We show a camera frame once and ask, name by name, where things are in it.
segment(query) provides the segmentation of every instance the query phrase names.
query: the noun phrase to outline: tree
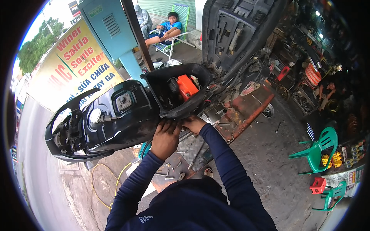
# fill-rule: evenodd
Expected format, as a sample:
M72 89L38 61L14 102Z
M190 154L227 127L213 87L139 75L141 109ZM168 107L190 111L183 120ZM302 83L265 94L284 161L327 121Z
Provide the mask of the tree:
M50 18L47 22L44 20L38 29L38 34L31 40L23 44L18 52L19 67L23 73L31 73L40 61L41 57L53 46L67 28L63 28L64 23L58 19Z

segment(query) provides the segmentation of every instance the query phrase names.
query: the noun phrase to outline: orange battery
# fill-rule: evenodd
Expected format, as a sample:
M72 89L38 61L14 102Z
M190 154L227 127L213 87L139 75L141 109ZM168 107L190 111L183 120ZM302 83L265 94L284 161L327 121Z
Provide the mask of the orange battery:
M180 95L184 101L187 101L192 95L199 91L187 75L179 76L177 84L179 85Z

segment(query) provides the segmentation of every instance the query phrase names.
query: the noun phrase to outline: navy long-sleeve shirt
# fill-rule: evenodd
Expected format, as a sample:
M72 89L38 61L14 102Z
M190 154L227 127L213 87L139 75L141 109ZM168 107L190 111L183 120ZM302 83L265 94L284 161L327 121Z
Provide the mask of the navy long-sleeve shirt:
M163 161L149 152L124 181L105 230L276 230L245 169L211 124L199 133L209 145L229 197L212 178L175 182L136 215L154 173Z

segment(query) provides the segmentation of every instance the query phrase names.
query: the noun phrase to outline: adidas logo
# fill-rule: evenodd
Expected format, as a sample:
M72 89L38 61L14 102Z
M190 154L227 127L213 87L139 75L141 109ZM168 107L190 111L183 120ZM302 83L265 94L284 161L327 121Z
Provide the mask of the adidas logo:
M149 221L149 219L153 218L153 216L144 216L144 217L139 217L139 220L141 221L142 224L144 222Z

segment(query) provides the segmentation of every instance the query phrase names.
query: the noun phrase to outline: green plastic chair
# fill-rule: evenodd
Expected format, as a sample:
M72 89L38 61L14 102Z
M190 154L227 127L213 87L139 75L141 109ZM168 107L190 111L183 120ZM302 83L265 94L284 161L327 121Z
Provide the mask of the green plastic chair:
M178 36L172 37L173 40L172 40L171 45L164 45L162 43L154 44L154 46L156 47L155 51L162 52L163 54L167 55L169 57L169 59L172 58L172 53L173 53L173 50L174 50L174 46L179 44L179 43L186 43L189 46L195 47L194 45L188 43L188 41L185 39L185 36L187 35L186 28L188 26L190 8L186 5L174 4L172 6L172 11L176 12L179 15L178 21L181 23L181 26L182 26L181 27L181 34L179 34ZM159 32L160 32L160 30L157 29L157 30L151 31L149 34L159 33Z
M321 199L325 200L324 208L312 208L313 210L320 210L320 211L332 211L333 208L340 202L340 200L346 194L347 183L342 181L339 183L338 187L333 188L327 186L329 189L324 190L323 193L320 193ZM335 202L334 206L329 208L329 205L334 197L340 197L337 202Z
M309 143L311 141L303 141L299 143ZM298 173L298 175L302 174L310 174L310 173L319 173L325 171L329 164L326 164L324 167L320 167L321 163L321 152L329 147L333 147L332 152L329 155L328 163L332 159L334 153L338 147L338 135L334 128L327 127L325 128L321 134L318 141L311 142L311 147L309 149L297 152L295 154L289 155L289 159L292 158L299 158L299 157L307 157L308 164L311 167L311 171Z

